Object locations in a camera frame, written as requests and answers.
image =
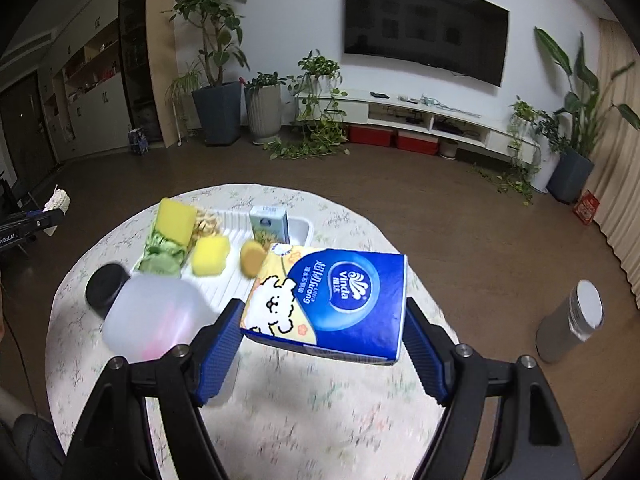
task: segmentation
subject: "brown floor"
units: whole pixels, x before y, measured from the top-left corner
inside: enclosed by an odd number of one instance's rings
[[[591,473],[640,416],[640,316],[620,264],[595,225],[583,227],[567,206],[539,196],[524,207],[498,194],[468,164],[373,146],[325,160],[276,160],[245,140],[230,148],[197,142],[135,157],[107,155],[70,164],[55,179],[72,197],[55,236],[39,237],[27,259],[2,261],[5,312],[23,348],[38,406],[47,409],[44,348],[58,283],[104,234],[163,196],[229,182],[311,191],[375,223],[410,265],[458,332],[485,356],[535,354],[541,318],[581,278],[606,306],[604,328],[560,364],[544,366]],[[0,384],[30,404],[17,351],[0,346]],[[483,426],[479,449],[489,443]],[[483,459],[474,457],[479,477]]]

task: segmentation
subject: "floral pattern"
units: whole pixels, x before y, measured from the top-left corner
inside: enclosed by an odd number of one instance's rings
[[[188,192],[178,199],[201,208],[239,211],[249,211],[254,204],[283,205],[290,215],[312,221],[314,246],[397,253],[367,219],[307,192],[233,184]],[[105,263],[135,263],[157,209],[156,205],[140,212],[100,240],[71,269],[54,298],[46,380],[51,415],[65,449],[96,379],[112,357],[102,342],[101,320],[85,303],[84,288]],[[431,322],[458,341],[411,269],[408,295]],[[326,360],[247,338],[239,352],[231,399],[223,406],[201,409],[232,480],[412,478],[442,409],[424,394],[405,351],[393,366]],[[158,402],[148,399],[147,407],[162,477],[174,480]]]

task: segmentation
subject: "white tv console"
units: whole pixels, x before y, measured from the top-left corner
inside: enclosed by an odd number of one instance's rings
[[[461,150],[483,153],[501,160],[510,160],[516,153],[516,149],[513,147],[514,137],[508,134],[504,125],[498,121],[423,104],[412,104],[401,101],[394,96],[389,96],[389,99],[375,98],[363,90],[345,90],[345,92],[347,92],[347,96],[336,96],[336,100],[340,103],[340,110],[346,113],[345,123],[382,126],[451,139],[458,142]],[[305,94],[300,94],[296,98],[298,113],[305,108],[305,105],[302,104],[302,99],[305,97]],[[321,94],[321,107],[326,108],[330,99],[329,94]],[[408,123],[407,117],[419,118],[422,120],[421,124]],[[437,124],[441,120],[455,124],[464,132],[473,132],[473,135],[459,136],[441,131]],[[539,145],[530,137],[521,137],[521,140],[522,146],[518,158],[530,164]]]

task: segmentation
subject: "curtain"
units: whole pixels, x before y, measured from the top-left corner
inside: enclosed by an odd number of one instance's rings
[[[619,23],[601,20],[601,86],[632,60],[638,65],[616,80],[612,99],[640,112],[640,56]],[[640,132],[613,110],[592,160],[595,168],[587,189],[600,200],[594,220],[620,259],[640,308]]]

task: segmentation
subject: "black tv screen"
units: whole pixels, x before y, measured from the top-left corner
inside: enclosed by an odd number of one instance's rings
[[[500,86],[508,29],[509,11],[485,0],[346,0],[344,51]]]

